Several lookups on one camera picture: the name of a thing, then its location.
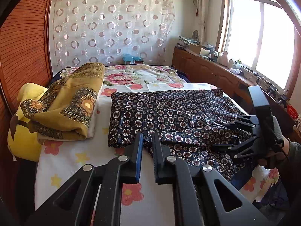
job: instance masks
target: yellow plush toy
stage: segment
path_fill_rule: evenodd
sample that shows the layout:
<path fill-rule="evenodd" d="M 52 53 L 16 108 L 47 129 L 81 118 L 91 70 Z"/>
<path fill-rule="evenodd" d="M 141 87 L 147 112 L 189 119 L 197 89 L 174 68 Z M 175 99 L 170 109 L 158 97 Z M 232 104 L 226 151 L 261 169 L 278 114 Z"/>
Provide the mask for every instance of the yellow plush toy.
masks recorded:
<path fill-rule="evenodd" d="M 39 100 L 47 88 L 34 83 L 23 85 L 18 93 L 17 100 L 22 102 L 25 99 Z M 26 127 L 30 120 L 26 118 L 20 108 L 11 118 L 10 129 L 7 135 L 8 148 L 17 157 L 38 161 L 41 152 L 41 145 L 37 141 L 37 133 L 30 133 Z"/>

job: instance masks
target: box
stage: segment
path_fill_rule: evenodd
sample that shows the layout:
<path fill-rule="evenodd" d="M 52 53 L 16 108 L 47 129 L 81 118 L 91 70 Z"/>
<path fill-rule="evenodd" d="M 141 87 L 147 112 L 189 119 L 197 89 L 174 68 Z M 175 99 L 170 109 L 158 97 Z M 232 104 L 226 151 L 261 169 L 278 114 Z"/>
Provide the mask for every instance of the box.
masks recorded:
<path fill-rule="evenodd" d="M 143 64 L 143 59 L 138 56 L 132 56 L 130 54 L 123 54 L 122 59 L 124 64 Z"/>
<path fill-rule="evenodd" d="M 193 44 L 189 44 L 188 49 L 197 55 L 202 55 L 202 56 L 207 56 L 207 57 L 210 53 L 210 50 L 204 49 L 202 47 L 199 47 L 199 46 L 196 46 Z"/>

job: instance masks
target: bed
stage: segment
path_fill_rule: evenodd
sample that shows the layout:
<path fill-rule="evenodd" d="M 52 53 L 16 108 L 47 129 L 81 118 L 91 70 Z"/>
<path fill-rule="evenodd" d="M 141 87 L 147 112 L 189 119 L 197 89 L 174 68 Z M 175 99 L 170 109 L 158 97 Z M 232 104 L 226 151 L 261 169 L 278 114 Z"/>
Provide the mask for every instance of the bed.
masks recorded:
<path fill-rule="evenodd" d="M 60 76 L 73 69 L 61 71 Z M 155 92 L 166 90 L 209 90 L 217 87 L 186 83 L 168 66 L 117 65 L 105 70 L 104 85 L 98 93 L 98 110 L 93 139 L 84 141 L 50 141 L 42 147 L 35 184 L 37 209 L 84 164 L 100 166 L 123 153 L 123 148 L 108 147 L 111 94 L 114 92 Z M 247 113 L 234 102 L 238 109 Z M 245 165 L 236 170 L 232 184 L 250 201 L 260 200 L 279 178 L 278 171 L 255 169 Z M 144 150 L 141 178 L 137 185 L 123 186 L 121 225 L 174 225 L 171 185 L 156 185 L 153 160 Z"/>

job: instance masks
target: dark patterned fabric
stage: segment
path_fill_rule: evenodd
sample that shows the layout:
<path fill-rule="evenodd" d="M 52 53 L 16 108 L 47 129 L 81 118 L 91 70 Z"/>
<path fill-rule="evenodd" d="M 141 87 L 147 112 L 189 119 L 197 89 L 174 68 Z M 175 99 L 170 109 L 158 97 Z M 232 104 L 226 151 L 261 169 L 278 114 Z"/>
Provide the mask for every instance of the dark patterned fabric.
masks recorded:
<path fill-rule="evenodd" d="M 188 165 L 209 164 L 229 180 L 234 170 L 230 156 L 213 152 L 210 146 L 229 143 L 233 135 L 241 141 L 251 137 L 246 131 L 220 125 L 234 122 L 239 115 L 241 111 L 221 89 L 114 92 L 108 146 L 125 147 L 142 132 L 144 147 L 152 154 L 151 135 L 159 132 L 172 155 Z"/>

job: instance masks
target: folded cloth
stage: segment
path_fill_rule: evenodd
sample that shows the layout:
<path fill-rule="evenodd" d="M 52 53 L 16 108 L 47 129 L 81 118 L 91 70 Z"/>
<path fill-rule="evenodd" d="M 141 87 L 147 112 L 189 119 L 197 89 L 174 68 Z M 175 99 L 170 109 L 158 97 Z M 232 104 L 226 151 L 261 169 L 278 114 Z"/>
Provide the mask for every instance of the folded cloth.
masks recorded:
<path fill-rule="evenodd" d="M 183 37 L 179 35 L 179 39 L 184 42 L 185 45 L 194 44 L 194 45 L 200 45 L 200 41 L 196 39 L 191 39 L 188 37 Z"/>
<path fill-rule="evenodd" d="M 21 109 L 29 131 L 60 140 L 83 140 L 103 84 L 104 65 L 86 63 L 49 86 L 40 100 L 27 99 Z"/>

